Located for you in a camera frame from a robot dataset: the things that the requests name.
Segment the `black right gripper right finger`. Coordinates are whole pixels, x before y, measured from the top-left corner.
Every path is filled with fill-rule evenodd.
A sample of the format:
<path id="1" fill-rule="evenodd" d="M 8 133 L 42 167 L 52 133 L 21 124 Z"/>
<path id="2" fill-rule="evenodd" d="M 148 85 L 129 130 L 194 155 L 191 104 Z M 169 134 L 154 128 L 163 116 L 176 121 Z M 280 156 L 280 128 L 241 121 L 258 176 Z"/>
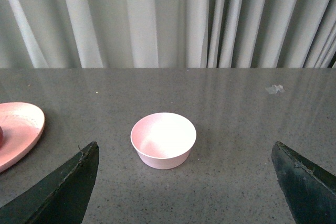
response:
<path id="1" fill-rule="evenodd" d="M 282 142 L 271 159 L 295 223 L 335 223 L 335 176 Z"/>

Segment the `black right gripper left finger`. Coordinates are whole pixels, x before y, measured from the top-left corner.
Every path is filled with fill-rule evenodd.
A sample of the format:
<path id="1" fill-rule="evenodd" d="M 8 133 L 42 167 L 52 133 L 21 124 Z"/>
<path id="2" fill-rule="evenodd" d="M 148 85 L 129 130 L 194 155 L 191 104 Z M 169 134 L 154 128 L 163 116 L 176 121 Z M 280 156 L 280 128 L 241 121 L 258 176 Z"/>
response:
<path id="1" fill-rule="evenodd" d="M 91 142 L 1 207 L 1 223 L 82 223 L 96 183 L 99 146 Z"/>

